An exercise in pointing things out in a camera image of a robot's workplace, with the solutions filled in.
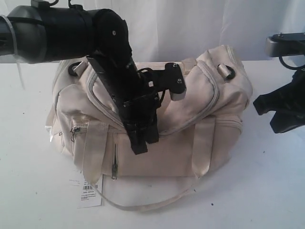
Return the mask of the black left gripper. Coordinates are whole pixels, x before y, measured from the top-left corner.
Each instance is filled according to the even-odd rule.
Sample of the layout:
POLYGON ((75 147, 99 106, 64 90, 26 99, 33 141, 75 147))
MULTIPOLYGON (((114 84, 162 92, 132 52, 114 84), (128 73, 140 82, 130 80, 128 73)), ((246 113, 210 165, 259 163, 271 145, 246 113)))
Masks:
POLYGON ((148 86, 149 77, 138 72, 130 53, 93 53, 87 55, 87 60, 96 74, 86 82, 89 100, 128 130, 131 149, 136 155, 146 153, 146 142, 159 141, 158 91, 148 86))

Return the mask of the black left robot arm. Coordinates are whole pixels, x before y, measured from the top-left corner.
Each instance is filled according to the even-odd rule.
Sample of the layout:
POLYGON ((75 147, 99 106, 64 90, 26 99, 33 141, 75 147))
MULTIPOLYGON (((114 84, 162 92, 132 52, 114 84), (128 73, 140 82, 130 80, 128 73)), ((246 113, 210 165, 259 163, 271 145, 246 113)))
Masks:
POLYGON ((127 23, 113 10, 33 0, 1 18, 0 53, 26 63, 86 57, 119 109, 133 152, 145 153, 158 141, 158 92, 136 68, 127 23))

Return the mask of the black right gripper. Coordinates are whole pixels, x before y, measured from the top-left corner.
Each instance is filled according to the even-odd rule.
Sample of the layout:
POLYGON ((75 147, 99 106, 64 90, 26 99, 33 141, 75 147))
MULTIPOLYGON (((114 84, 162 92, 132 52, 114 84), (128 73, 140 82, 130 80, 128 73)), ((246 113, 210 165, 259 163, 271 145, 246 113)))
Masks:
POLYGON ((296 71, 292 81, 275 91, 258 96, 253 105, 259 115, 270 111, 274 133, 282 134, 305 125, 305 72, 296 71))

